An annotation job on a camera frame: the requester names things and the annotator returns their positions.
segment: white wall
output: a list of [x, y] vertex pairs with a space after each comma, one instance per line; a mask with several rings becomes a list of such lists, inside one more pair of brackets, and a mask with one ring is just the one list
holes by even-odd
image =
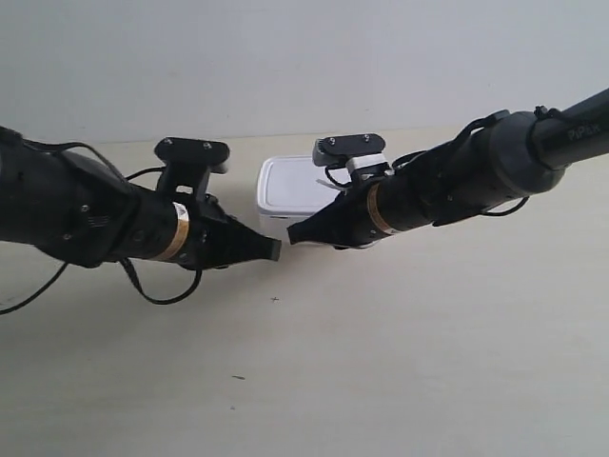
[[8, 0], [0, 124], [43, 139], [454, 125], [609, 79], [601, 0]]

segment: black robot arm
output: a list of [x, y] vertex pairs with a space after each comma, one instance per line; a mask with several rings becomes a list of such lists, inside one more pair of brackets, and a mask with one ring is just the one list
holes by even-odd
[[[0, 128], [0, 241], [33, 245], [65, 266], [118, 262], [159, 305], [186, 298], [205, 269], [279, 259], [281, 242], [241, 224], [206, 192], [209, 175], [227, 171], [226, 144], [169, 137], [155, 153], [162, 167], [125, 178], [88, 145], [43, 144]], [[153, 171], [161, 173], [155, 190], [128, 180]], [[195, 284], [174, 299], [150, 299], [129, 258], [195, 271]]]
[[[478, 215], [507, 215], [553, 189], [567, 167], [609, 152], [609, 89], [559, 111], [499, 111], [455, 139], [391, 166], [375, 134], [318, 140], [317, 166], [347, 168], [351, 183], [330, 205], [288, 229], [291, 244], [365, 248], [388, 236]], [[521, 200], [513, 209], [496, 207]]]

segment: plastic box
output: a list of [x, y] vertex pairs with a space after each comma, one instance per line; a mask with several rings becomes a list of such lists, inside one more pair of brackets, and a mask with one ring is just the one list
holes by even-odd
[[[340, 182], [348, 182], [346, 169], [332, 171]], [[328, 182], [324, 169], [310, 155], [267, 159], [258, 174], [257, 205], [262, 234], [289, 242], [287, 228], [332, 203], [339, 191], [319, 183]]]

